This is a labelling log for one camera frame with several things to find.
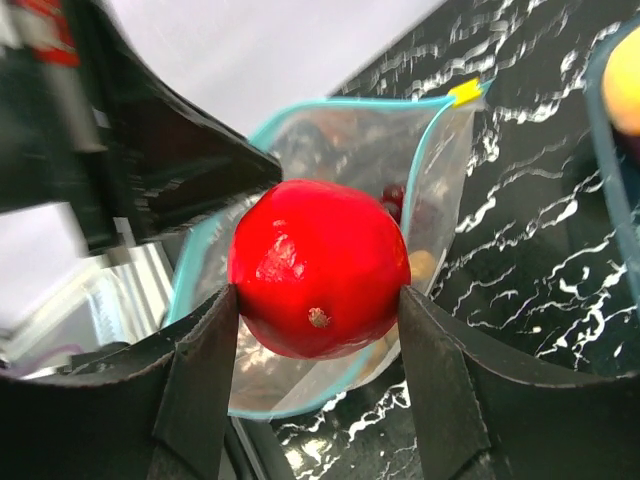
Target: yellow zipper tab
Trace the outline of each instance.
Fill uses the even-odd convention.
[[[482,88],[480,88],[480,80],[474,78],[468,82],[464,82],[457,87],[453,87],[449,90],[447,95],[453,95],[456,100],[453,102],[453,107],[459,107],[465,103],[473,102],[474,100],[482,96]]]

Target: plastic toy tomato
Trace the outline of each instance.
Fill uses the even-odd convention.
[[[289,180],[242,218],[228,261],[247,327],[292,358],[353,353],[395,324],[411,283],[396,222],[364,192]]]

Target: table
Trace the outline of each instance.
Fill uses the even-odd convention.
[[[589,138],[592,49],[638,0],[448,0],[340,94],[440,95],[495,76],[441,307],[547,361],[600,375],[640,364],[640,329]],[[272,426],[296,477],[421,479],[401,359],[320,411]]]

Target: open bag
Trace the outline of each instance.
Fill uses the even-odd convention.
[[[412,286],[428,294],[453,240],[473,120],[489,86],[472,80],[446,96],[419,101],[309,101],[274,115],[250,142],[278,158],[285,180],[323,179],[376,198],[385,186],[404,185],[400,227],[412,260]],[[230,205],[191,230],[176,269],[168,324],[226,284],[235,227],[259,198]],[[264,348],[240,319],[229,414],[271,420],[313,410],[372,381],[399,353],[394,327],[347,357],[290,359]]]

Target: translucent bag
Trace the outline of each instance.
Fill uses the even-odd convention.
[[[280,160],[285,179],[329,180],[374,197],[387,185],[405,185],[401,230],[412,259],[412,284],[427,294],[453,239],[473,119],[488,87],[474,80],[446,96],[420,101],[306,102],[276,114],[250,142]],[[233,232],[259,198],[231,205],[190,232],[167,323],[193,311],[226,283]],[[229,415],[271,420],[305,413],[372,381],[399,352],[394,327],[344,358],[294,360],[262,347],[240,319]]]

